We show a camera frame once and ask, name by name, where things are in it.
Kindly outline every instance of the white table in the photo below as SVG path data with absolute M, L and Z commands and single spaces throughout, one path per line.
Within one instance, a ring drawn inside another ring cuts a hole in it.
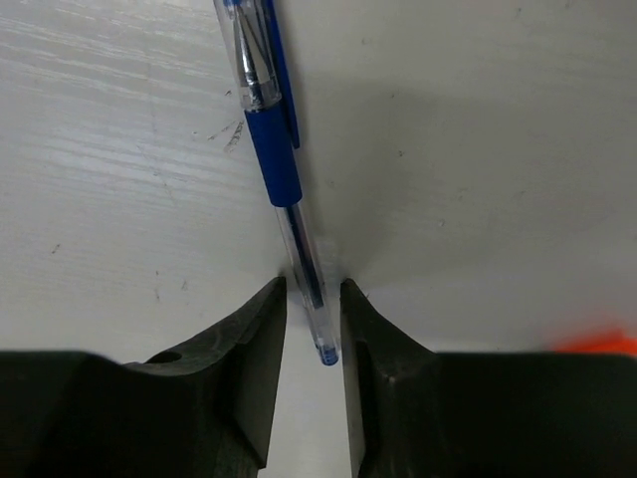
M 280 0 L 320 236 L 434 349 L 636 327 L 631 0 Z M 0 6 L 0 347 L 143 360 L 286 263 L 212 0 Z M 348 476 L 291 305 L 270 463 Z

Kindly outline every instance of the clear pen cap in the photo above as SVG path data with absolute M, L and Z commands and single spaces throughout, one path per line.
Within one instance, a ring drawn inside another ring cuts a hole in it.
M 265 110 L 281 99 L 263 0 L 214 0 L 241 106 Z

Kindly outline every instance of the blue pen clip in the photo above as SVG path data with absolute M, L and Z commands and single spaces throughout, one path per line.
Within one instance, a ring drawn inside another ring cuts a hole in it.
M 286 66 L 286 56 L 283 50 L 283 42 L 281 41 L 281 32 L 279 30 L 279 24 L 277 23 L 277 14 L 275 12 L 274 0 L 265 1 L 268 14 L 266 18 L 269 20 L 269 33 L 270 41 L 272 43 L 272 54 L 274 56 L 275 69 L 277 71 L 277 80 L 279 81 L 279 88 L 281 89 L 281 96 L 284 107 L 284 116 L 286 120 L 286 126 L 290 133 L 292 140 L 292 146 L 294 149 L 298 149 L 301 146 L 301 139 L 299 138 L 299 125 L 297 124 L 297 112 L 295 111 L 295 101 L 292 97 L 292 85 L 290 83 L 290 76 L 288 75 L 288 68 Z

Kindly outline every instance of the orange object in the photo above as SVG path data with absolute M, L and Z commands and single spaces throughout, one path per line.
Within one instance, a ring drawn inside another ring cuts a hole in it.
M 581 354 L 630 354 L 637 356 L 637 339 L 631 339 L 622 330 L 616 329 L 564 344 L 555 350 Z

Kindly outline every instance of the blue rubber grip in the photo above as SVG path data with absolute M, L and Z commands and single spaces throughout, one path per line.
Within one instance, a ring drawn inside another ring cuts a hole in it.
M 246 112 L 246 120 L 270 202 L 276 207 L 295 205 L 303 194 L 281 102 L 265 111 Z

